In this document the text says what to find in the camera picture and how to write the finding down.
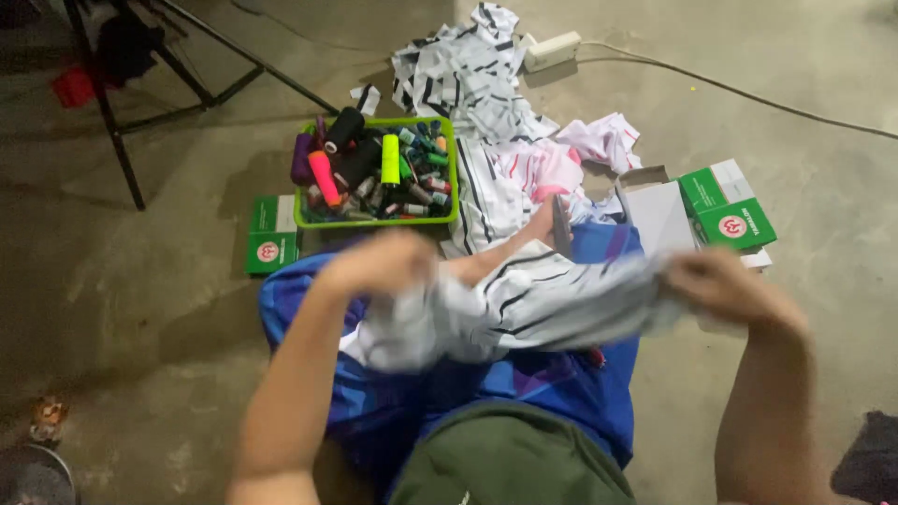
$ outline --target green plastic basket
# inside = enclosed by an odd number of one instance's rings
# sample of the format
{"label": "green plastic basket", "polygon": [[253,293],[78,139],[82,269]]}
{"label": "green plastic basket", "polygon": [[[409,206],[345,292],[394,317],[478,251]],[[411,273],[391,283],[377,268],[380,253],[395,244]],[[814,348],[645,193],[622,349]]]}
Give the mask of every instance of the green plastic basket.
{"label": "green plastic basket", "polygon": [[[307,230],[323,228],[357,228],[363,226],[407,226],[407,225],[440,225],[450,223],[458,217],[458,172],[455,170],[455,134],[452,130],[452,122],[446,118],[396,118],[365,120],[365,126],[369,128],[410,127],[415,130],[415,125],[423,121],[430,124],[432,120],[442,123],[440,130],[446,137],[446,152],[449,155],[449,182],[452,184],[452,211],[446,217],[420,217],[416,219],[378,219],[376,221],[329,221],[325,223],[306,223],[303,219],[303,188],[296,188],[296,203],[293,206],[293,219],[296,225]],[[334,119],[326,120],[330,126]]]}

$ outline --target power strip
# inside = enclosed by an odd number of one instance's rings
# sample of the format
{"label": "power strip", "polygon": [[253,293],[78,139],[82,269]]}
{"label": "power strip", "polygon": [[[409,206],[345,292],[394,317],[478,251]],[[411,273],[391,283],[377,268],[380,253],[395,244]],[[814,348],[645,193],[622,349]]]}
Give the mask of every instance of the power strip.
{"label": "power strip", "polygon": [[[526,40],[535,40],[530,33],[524,35]],[[539,72],[544,68],[564,63],[577,57],[580,47],[580,34],[569,31],[554,39],[539,42],[527,47],[524,54],[524,68],[527,72]]]}

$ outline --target green box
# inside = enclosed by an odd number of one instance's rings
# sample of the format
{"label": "green box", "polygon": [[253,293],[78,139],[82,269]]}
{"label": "green box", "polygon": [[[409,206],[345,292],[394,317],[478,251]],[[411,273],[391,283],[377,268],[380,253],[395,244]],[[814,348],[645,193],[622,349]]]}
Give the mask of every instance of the green box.
{"label": "green box", "polygon": [[271,273],[299,259],[294,198],[294,195],[256,197],[246,247],[246,273]]}
{"label": "green box", "polygon": [[677,181],[686,214],[705,244],[745,249],[777,239],[735,160],[687,173]]}
{"label": "green box", "polygon": [[[453,133],[452,122],[446,118],[393,118],[393,119],[383,119],[383,120],[375,120],[372,118],[365,119],[365,126],[369,128],[388,128],[388,127],[406,127],[415,130],[415,126],[419,122],[424,122],[426,124],[430,124],[430,121],[438,120],[442,123],[442,127],[440,131],[446,137],[446,153],[449,156],[449,182],[452,184],[452,210],[449,212],[448,216],[445,217],[420,217],[418,219],[380,219],[377,221],[330,221],[325,223],[309,223],[306,222],[303,216],[303,203],[304,198],[302,198],[301,188],[296,188],[295,200],[296,203],[294,205],[294,221],[296,225],[303,229],[321,229],[321,228],[355,228],[362,226],[405,226],[405,225],[439,225],[445,223],[452,223],[458,217],[458,172],[455,169],[455,134]],[[333,123],[334,119],[325,120],[325,123],[330,126]]]}

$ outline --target logo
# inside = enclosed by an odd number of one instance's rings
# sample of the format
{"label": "logo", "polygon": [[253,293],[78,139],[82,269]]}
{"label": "logo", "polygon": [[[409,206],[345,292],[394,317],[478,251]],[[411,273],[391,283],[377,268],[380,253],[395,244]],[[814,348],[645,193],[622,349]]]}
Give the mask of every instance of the logo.
{"label": "logo", "polygon": [[745,235],[748,226],[745,224],[745,220],[739,216],[726,216],[720,220],[718,229],[720,230],[720,233],[730,238],[739,238],[740,236]]}
{"label": "logo", "polygon": [[277,253],[279,253],[277,244],[273,242],[265,242],[256,250],[256,256],[259,257],[259,261],[264,261],[265,263],[274,261],[277,258]]}

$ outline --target concrete floor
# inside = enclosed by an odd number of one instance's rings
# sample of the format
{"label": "concrete floor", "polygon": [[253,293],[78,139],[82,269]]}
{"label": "concrete floor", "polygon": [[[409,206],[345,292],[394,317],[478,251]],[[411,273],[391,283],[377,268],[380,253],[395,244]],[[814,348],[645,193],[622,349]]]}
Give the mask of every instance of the concrete floor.
{"label": "concrete floor", "polygon": [[[475,5],[445,0],[261,0],[284,26],[226,0],[183,3],[326,100],[373,81],[384,57]],[[538,39],[577,30],[771,99],[898,131],[898,16],[889,0],[505,3]],[[310,40],[363,48],[336,49]],[[249,69],[202,35],[181,45],[214,90]],[[607,56],[582,48],[581,58]],[[602,61],[532,75],[524,94],[564,125],[623,112],[648,164],[680,174],[734,157],[780,239],[767,277],[817,329],[821,438],[835,462],[870,409],[898,412],[898,142],[749,102],[651,66]],[[72,405],[61,453],[89,502],[224,497],[244,406],[266,367],[242,275],[247,210],[290,191],[296,125],[317,110],[263,77],[217,111],[128,138],[149,208],[135,212],[95,106],[63,111],[45,74],[3,77],[0,118],[2,428],[28,398]],[[114,93],[124,118],[190,103],[167,67]],[[381,116],[397,113],[388,99]],[[596,178],[591,185],[606,182]],[[744,344],[692,320],[643,341],[632,393],[640,501],[715,498],[717,425]]]}

